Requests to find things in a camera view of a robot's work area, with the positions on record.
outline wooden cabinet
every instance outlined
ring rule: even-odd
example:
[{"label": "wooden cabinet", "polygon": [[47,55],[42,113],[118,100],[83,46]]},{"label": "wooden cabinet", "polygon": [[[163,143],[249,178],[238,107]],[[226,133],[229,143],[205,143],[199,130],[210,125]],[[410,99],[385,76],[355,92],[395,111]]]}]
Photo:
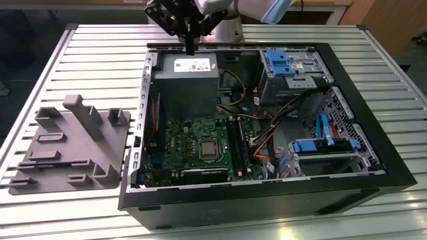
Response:
[{"label": "wooden cabinet", "polygon": [[354,0],[341,25],[367,26],[387,52],[397,56],[427,23],[427,0]]}]

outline aluminum table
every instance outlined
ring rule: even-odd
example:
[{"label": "aluminum table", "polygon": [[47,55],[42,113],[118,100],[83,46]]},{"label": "aluminum table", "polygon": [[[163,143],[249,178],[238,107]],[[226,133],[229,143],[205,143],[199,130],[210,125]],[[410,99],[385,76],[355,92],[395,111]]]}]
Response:
[{"label": "aluminum table", "polygon": [[[370,31],[342,25],[245,25],[243,34],[247,42],[331,44],[418,185],[339,214],[152,232],[118,210],[119,188],[10,195],[39,107],[66,110],[66,94],[82,94],[99,111],[123,108],[136,116],[147,43],[176,41],[155,25],[70,25],[0,149],[0,238],[426,239],[427,99]],[[134,130],[131,122],[128,146]]]}]

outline barcode sticker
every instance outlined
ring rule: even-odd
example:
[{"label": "barcode sticker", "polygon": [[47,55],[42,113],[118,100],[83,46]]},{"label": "barcode sticker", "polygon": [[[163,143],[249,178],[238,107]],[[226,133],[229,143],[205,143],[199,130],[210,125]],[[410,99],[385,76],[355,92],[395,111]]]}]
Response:
[{"label": "barcode sticker", "polygon": [[254,103],[257,106],[261,105],[261,98],[258,96],[254,97]]},{"label": "barcode sticker", "polygon": [[267,163],[267,169],[273,174],[275,173],[275,166],[270,162]]}]

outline green circuit board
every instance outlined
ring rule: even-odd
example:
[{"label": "green circuit board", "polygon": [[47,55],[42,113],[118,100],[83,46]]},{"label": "green circuit board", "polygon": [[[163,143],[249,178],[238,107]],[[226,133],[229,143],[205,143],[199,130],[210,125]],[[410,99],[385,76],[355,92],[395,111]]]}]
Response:
[{"label": "green circuit board", "polygon": [[[243,120],[247,139],[253,138],[254,128],[250,119]],[[203,160],[201,146],[203,141],[213,141],[218,146],[218,158]],[[249,178],[234,174],[233,154],[230,152],[227,119],[191,119],[170,120],[166,125],[166,154],[164,168],[227,168],[230,181],[239,181]]]}]

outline blue latch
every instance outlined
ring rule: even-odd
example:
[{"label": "blue latch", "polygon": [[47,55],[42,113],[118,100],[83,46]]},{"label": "blue latch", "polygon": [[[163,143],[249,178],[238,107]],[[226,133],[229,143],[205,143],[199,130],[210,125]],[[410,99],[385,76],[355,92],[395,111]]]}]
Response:
[{"label": "blue latch", "polygon": [[302,140],[293,143],[294,152],[315,152],[318,151],[317,144],[314,140]]},{"label": "blue latch", "polygon": [[350,138],[349,142],[350,142],[350,146],[351,146],[353,150],[355,151],[358,149],[358,140],[354,138]]},{"label": "blue latch", "polygon": [[283,50],[267,50],[267,63],[273,68],[275,77],[294,77],[295,70],[291,66],[291,60]]},{"label": "blue latch", "polygon": [[287,155],[283,154],[282,158],[281,158],[281,162],[279,162],[279,167],[282,167],[282,165],[286,163],[287,160]]}]

